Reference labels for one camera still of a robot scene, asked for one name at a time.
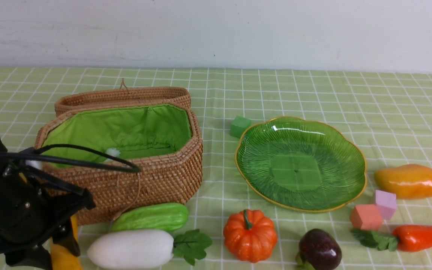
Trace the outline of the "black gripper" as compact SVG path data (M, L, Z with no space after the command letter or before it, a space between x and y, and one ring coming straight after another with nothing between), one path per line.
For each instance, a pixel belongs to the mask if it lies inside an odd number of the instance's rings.
M31 186L17 174L0 175L0 254L10 267L52 270L49 251L37 245L53 239L54 245L79 257L78 226L71 217L94 207L87 189L48 196L43 188Z

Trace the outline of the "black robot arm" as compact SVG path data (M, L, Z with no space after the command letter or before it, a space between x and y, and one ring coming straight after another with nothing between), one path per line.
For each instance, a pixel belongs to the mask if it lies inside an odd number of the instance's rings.
M93 206L89 191L51 196L54 185L39 181L39 170L22 159L6 157L0 138L0 254L10 267L53 269L48 240L78 258L73 217L83 207Z

